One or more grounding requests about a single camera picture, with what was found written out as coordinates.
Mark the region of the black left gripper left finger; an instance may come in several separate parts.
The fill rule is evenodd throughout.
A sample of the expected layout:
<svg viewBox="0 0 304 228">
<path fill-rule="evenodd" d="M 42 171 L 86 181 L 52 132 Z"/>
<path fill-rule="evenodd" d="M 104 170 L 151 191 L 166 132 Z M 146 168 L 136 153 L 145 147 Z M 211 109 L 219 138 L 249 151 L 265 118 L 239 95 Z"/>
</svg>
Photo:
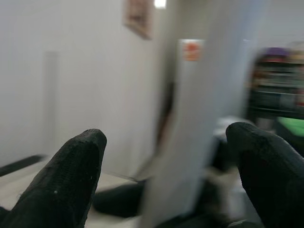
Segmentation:
<svg viewBox="0 0 304 228">
<path fill-rule="evenodd" d="M 34 177 L 2 228 L 83 228 L 101 174 L 107 138 L 89 129 L 69 139 Z"/>
</svg>

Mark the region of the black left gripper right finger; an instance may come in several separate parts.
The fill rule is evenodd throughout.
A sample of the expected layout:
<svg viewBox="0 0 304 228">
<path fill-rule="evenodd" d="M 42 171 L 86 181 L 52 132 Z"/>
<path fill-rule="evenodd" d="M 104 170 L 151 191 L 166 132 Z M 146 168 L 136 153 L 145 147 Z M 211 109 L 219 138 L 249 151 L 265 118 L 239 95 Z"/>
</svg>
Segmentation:
<svg viewBox="0 0 304 228">
<path fill-rule="evenodd" d="M 242 186 L 266 228 L 304 226 L 304 158 L 280 136 L 250 123 L 226 129 Z"/>
</svg>

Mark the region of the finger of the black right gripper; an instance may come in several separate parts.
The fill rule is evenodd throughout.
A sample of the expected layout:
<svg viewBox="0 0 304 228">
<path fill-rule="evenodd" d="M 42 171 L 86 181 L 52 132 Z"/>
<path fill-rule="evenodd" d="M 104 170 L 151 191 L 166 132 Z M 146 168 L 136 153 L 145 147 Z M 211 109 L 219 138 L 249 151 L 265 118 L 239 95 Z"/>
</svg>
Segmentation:
<svg viewBox="0 0 304 228">
<path fill-rule="evenodd" d="M 124 184 L 94 195 L 94 209 L 117 217 L 135 217 L 139 213 L 145 183 Z"/>
</svg>

